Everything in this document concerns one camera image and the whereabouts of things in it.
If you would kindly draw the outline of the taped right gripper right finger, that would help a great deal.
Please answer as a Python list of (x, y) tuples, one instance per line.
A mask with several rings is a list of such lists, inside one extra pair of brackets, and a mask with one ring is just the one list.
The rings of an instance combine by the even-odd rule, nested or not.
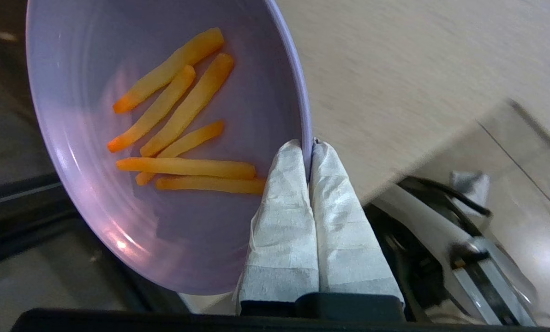
[(404, 300), (340, 157), (323, 141), (311, 154), (310, 200), (321, 292)]

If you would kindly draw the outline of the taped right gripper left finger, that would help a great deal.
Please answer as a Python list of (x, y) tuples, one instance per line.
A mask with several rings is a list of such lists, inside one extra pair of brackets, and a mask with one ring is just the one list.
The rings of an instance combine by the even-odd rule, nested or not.
[(247, 304), (293, 304), (318, 291), (317, 230), (302, 147), (291, 140), (278, 149), (269, 169), (233, 301), (242, 314)]

